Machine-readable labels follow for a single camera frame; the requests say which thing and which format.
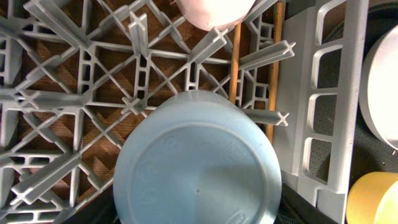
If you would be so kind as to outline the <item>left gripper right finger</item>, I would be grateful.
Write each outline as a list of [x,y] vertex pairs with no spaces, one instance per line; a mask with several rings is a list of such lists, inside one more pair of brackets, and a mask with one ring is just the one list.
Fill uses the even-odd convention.
[[283,183],[282,196],[275,224],[338,223],[308,203],[294,189]]

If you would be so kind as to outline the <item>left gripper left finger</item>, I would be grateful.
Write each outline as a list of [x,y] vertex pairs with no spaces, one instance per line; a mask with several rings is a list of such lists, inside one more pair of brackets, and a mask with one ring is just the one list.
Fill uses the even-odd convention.
[[62,224],[120,224],[114,204],[113,187],[109,186],[87,206]]

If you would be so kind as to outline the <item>yellow bowl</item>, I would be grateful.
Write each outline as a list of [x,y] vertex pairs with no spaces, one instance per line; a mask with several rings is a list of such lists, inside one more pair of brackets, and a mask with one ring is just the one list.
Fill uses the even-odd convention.
[[346,206],[348,224],[397,224],[397,174],[372,172],[352,186]]

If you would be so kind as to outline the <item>blue cup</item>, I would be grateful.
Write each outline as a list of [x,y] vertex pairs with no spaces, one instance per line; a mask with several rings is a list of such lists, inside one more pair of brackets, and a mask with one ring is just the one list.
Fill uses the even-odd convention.
[[126,139],[114,170],[122,223],[273,223],[282,181],[268,138],[226,98],[169,98]]

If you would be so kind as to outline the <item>pink cup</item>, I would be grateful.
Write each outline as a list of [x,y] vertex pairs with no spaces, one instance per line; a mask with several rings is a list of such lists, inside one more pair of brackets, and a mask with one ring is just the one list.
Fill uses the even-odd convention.
[[241,22],[255,0],[176,0],[186,20],[195,27],[210,31],[229,29]]

